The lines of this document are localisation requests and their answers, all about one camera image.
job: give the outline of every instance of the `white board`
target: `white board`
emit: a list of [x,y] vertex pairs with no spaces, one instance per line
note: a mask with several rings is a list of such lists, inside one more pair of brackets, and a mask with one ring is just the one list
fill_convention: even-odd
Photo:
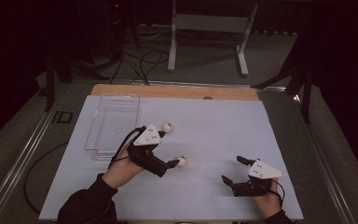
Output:
[[[85,150],[99,96],[89,96],[81,111],[40,219],[55,219],[67,198],[88,188],[108,161],[94,161]],[[260,101],[141,98],[138,126],[150,123],[166,134],[154,150],[163,161],[187,157],[187,166],[163,177],[141,172],[113,197],[117,218],[137,221],[223,221],[261,219],[249,197],[234,197],[221,175],[235,183],[248,180],[249,167],[237,156],[263,162],[287,173],[281,151]],[[286,192],[283,209],[302,219],[290,174],[280,180]]]

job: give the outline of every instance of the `white ball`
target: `white ball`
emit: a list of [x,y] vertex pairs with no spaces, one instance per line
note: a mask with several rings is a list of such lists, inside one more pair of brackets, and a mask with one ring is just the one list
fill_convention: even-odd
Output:
[[173,126],[170,123],[165,123],[164,126],[162,126],[162,131],[165,133],[171,133],[173,130]]
[[184,166],[186,166],[186,164],[187,164],[187,159],[186,159],[186,157],[180,156],[180,157],[178,157],[178,158],[176,158],[176,159],[179,160],[179,163],[176,164],[177,167],[184,167]]

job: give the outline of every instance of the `gray carpet floor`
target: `gray carpet floor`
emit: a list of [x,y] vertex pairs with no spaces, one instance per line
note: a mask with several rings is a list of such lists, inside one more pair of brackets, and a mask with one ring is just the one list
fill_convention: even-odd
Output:
[[[153,84],[186,83],[187,85],[253,85],[265,81],[278,74],[290,48],[296,41],[296,36],[251,35],[245,49],[250,75],[243,77],[237,64],[235,45],[241,41],[240,35],[231,35],[224,40],[196,41],[179,38],[176,57],[176,70],[167,71],[167,63],[158,64],[148,75],[147,79]],[[149,36],[142,36],[142,47],[158,48],[168,51],[170,39],[167,35],[146,40]],[[138,66],[139,60],[131,57],[142,55],[152,49],[134,49],[129,42],[124,48],[127,54],[113,83],[140,84],[140,78],[132,66]],[[145,60],[156,61],[159,54],[150,54]],[[144,64],[147,71],[153,64]],[[101,74],[111,77],[117,69],[113,66]],[[39,78],[40,85],[44,86],[45,76]],[[275,87],[284,87],[289,79],[282,80]],[[38,214],[34,212],[24,199],[24,174],[30,169],[30,164],[57,145],[69,140],[76,125],[84,100],[96,83],[101,82],[84,76],[75,71],[75,79],[71,84],[61,84],[57,81],[57,92],[62,97],[52,109],[55,111],[72,112],[74,118],[70,123],[50,123],[44,131],[43,137],[35,146],[34,155],[15,188],[7,195],[0,210],[0,223],[44,223],[38,221]],[[299,116],[298,104],[281,91],[260,91],[271,126],[275,132],[278,144],[288,171],[293,180],[296,196],[304,213],[304,220],[298,223],[346,223],[337,209],[329,180],[324,178],[324,168],[318,163],[320,149],[323,158],[334,174],[334,181],[340,189],[347,206],[356,223],[358,223],[358,163],[351,148],[339,129],[334,116],[325,104],[317,87],[312,87],[310,101],[310,120],[308,125]],[[0,186],[6,175],[27,147],[35,128],[40,120],[47,119],[44,112],[46,98],[34,96],[18,112],[18,114],[0,132]],[[48,188],[54,178],[61,161],[65,146],[55,150],[30,173],[28,178],[28,195],[34,206],[40,209],[46,199]]]

